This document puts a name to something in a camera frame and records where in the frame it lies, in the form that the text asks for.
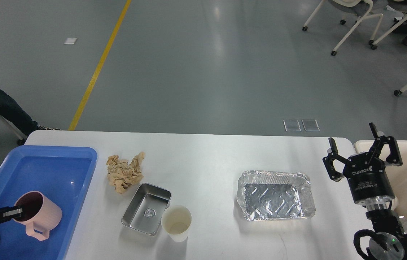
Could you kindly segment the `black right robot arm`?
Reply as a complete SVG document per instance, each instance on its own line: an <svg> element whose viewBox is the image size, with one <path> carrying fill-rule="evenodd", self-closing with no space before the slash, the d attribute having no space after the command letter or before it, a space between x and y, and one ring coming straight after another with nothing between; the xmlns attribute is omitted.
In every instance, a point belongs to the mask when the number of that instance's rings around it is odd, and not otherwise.
<svg viewBox="0 0 407 260"><path fill-rule="evenodd" d="M378 131L374 123L369 126L375 140L367 152L342 157L334 138L329 138L322 161L331 180L347 180L354 203L366 208L372 223L372 229L354 234L358 255L364 260L407 260L407 231L391 209L395 194L386 174L387 166L402 166L401 153L393 136Z"/></svg>

